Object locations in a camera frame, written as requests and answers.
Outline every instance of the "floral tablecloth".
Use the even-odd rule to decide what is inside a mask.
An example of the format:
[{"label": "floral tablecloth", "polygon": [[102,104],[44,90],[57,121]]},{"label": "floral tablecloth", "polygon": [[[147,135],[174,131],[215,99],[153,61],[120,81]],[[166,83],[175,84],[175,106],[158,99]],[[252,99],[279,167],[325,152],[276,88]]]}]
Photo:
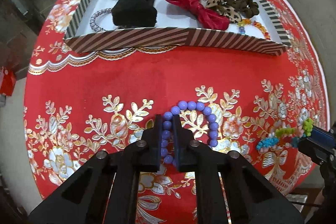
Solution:
[{"label": "floral tablecloth", "polygon": [[[323,71],[286,0],[268,0],[291,37],[292,48],[279,57],[173,46],[76,54],[62,38],[79,1],[56,2],[26,81],[26,147],[42,198],[97,151],[121,151],[139,140],[156,113],[180,100],[209,105],[220,125],[216,150],[240,151],[281,193],[309,173],[311,160],[286,139],[263,153],[255,148],[277,128],[302,132],[307,117],[321,128],[330,126]],[[185,111],[181,120],[195,138],[208,139],[202,114]],[[195,194],[194,173],[163,164],[155,174],[143,173],[137,223],[194,223]]]}]

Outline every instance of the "bow print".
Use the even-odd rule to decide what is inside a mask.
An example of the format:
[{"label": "bow print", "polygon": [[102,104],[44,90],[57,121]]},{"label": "bow print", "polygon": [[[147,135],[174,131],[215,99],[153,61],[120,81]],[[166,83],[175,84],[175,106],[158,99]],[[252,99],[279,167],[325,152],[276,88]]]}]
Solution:
[{"label": "bow print", "polygon": [[287,150],[282,151],[279,156],[277,156],[274,152],[267,152],[264,154],[262,167],[266,168],[273,165],[272,170],[265,175],[265,178],[269,180],[271,176],[275,176],[277,179],[283,179],[286,172],[280,168],[280,165],[283,165],[286,162],[287,155]]},{"label": "bow print", "polygon": [[166,0],[167,2],[177,5],[185,10],[190,11],[197,17],[197,20],[204,28],[225,31],[230,20],[227,17],[218,15],[215,11],[204,8],[200,0]]}]

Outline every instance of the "striped pattern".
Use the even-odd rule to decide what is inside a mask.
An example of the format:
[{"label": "striped pattern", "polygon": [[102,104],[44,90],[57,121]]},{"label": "striped pattern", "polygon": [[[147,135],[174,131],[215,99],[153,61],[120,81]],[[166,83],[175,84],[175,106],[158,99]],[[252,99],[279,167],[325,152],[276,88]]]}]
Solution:
[{"label": "striped pattern", "polygon": [[66,30],[64,40],[75,52],[138,46],[190,45],[234,48],[272,55],[282,54],[290,47],[286,31],[269,2],[267,0],[258,1],[266,10],[282,44],[219,30],[173,27],[114,30],[75,37],[90,0],[80,1]]},{"label": "striped pattern", "polygon": [[92,52],[121,47],[185,45],[232,48],[280,55],[289,47],[262,38],[200,28],[134,28],[81,35],[65,40],[75,52]]}]

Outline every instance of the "table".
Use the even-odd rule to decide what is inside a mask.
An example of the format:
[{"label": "table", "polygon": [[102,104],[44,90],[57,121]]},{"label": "table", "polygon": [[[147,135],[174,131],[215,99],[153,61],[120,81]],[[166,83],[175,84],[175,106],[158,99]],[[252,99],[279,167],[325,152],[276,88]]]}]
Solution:
[{"label": "table", "polygon": [[[209,105],[221,124],[216,149],[240,150],[281,193],[288,194],[312,169],[310,158],[286,140],[263,154],[255,148],[277,128],[301,130],[307,117],[330,128],[322,67],[286,0],[268,0],[291,37],[292,48],[278,57],[176,46],[76,54],[62,38],[79,1],[56,2],[38,36],[26,81],[26,147],[42,198],[97,151],[120,151],[139,140],[156,113],[180,100]],[[202,118],[190,114],[182,120],[205,142]],[[139,181],[137,223],[194,223],[193,173],[161,165],[155,174],[142,173]]]}]

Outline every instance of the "tiled floor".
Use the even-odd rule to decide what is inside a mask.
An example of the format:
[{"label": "tiled floor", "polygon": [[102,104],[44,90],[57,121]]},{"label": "tiled floor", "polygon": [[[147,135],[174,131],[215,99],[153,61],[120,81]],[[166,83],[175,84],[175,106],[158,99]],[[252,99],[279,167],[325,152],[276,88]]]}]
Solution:
[{"label": "tiled floor", "polygon": [[[305,25],[317,50],[328,85],[331,120],[336,111],[336,0],[288,0]],[[31,175],[22,125],[23,95],[26,79],[16,83],[14,94],[0,109],[0,170],[17,204],[29,213],[41,197]],[[318,169],[304,182],[304,187],[323,185]]]}]

